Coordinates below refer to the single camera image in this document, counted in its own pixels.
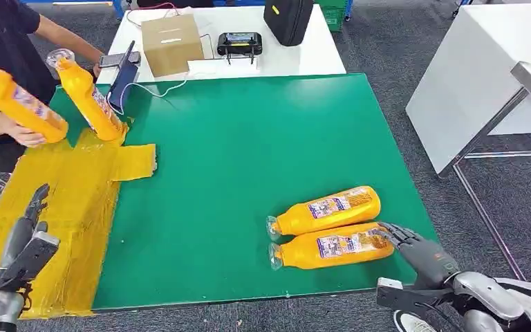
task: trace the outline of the power cord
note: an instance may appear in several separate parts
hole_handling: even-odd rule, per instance
[[[163,7],[163,6],[166,6],[166,5],[170,5],[172,6],[171,9],[174,9],[176,11],[176,16],[180,16],[180,13],[178,12],[178,9],[176,8],[176,6],[172,3],[172,2],[164,2],[164,3],[161,3],[159,5],[155,5],[155,6],[149,6],[149,7],[139,7],[139,8],[135,8],[133,10],[130,10],[128,13],[127,13],[127,16],[125,17],[125,19],[127,19],[127,21],[129,21],[130,23],[132,23],[133,25],[141,28],[141,24],[139,23],[136,23],[134,22],[133,20],[131,20],[131,18],[129,18],[129,15],[132,13],[132,12],[135,12],[137,10],[146,10],[146,9],[157,9],[159,7]],[[165,19],[167,16],[168,16],[168,13],[170,13],[170,8],[166,9],[166,13],[164,14],[164,17],[162,17],[163,19]]]
[[[115,112],[117,112],[118,114],[120,115],[124,115],[125,112],[123,111],[123,96],[125,94],[125,91],[127,90],[127,88],[129,88],[131,85],[134,85],[134,86],[139,86],[140,88],[143,88],[144,90],[146,90],[147,92],[149,92],[149,94],[151,94],[152,96],[154,97],[158,97],[158,98],[164,98],[168,92],[174,90],[174,89],[177,89],[181,86],[183,86],[184,84],[186,84],[186,82],[188,82],[188,76],[184,79],[184,81],[178,85],[175,85],[175,86],[172,86],[170,88],[168,88],[164,93],[162,93],[161,95],[157,94],[157,93],[154,93],[152,90],[148,89],[147,87],[139,84],[139,83],[135,83],[135,82],[132,82],[132,83],[128,83],[124,88],[123,88],[123,91],[121,91],[121,96],[119,98],[119,109],[115,109]]]
[[[459,325],[455,324],[455,322],[453,322],[453,320],[451,320],[451,318],[445,312],[440,310],[439,308],[437,308],[435,306],[432,306],[432,305],[430,305],[428,303],[424,303],[424,302],[416,302],[414,305],[415,306],[423,306],[425,308],[428,308],[428,309],[436,311],[436,313],[439,316],[441,316],[444,320],[446,320],[447,323],[451,324],[451,326],[454,327],[457,331],[463,332],[463,330],[459,327]]]
[[[209,43],[210,43],[210,46],[211,46],[212,59],[214,60],[214,49],[212,48],[212,38],[210,37],[210,35],[208,33],[205,33],[204,35],[201,36],[201,38],[202,37],[209,37]]]

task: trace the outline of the black t-shirt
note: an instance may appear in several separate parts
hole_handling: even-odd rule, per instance
[[[36,98],[48,104],[56,82],[29,40],[39,14],[18,0],[0,0],[0,69]]]

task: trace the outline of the sneaker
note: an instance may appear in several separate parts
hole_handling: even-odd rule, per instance
[[[429,323],[421,320],[413,313],[396,310],[393,318],[399,332],[436,332]]]

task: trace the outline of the black bag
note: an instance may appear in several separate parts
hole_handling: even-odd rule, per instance
[[[302,43],[313,12],[313,0],[265,0],[263,19],[284,46]]]

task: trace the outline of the bottle cap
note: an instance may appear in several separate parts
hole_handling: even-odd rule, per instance
[[[48,53],[46,62],[53,68],[60,69],[64,62],[74,62],[74,52],[67,48],[58,48]]]
[[[268,218],[265,219],[265,227],[268,230],[268,235],[270,235],[270,239],[272,241],[276,241],[280,238],[280,226],[278,225],[278,218],[275,216],[268,216]]]
[[[270,243],[270,264],[274,271],[283,266],[282,248],[275,243]]]

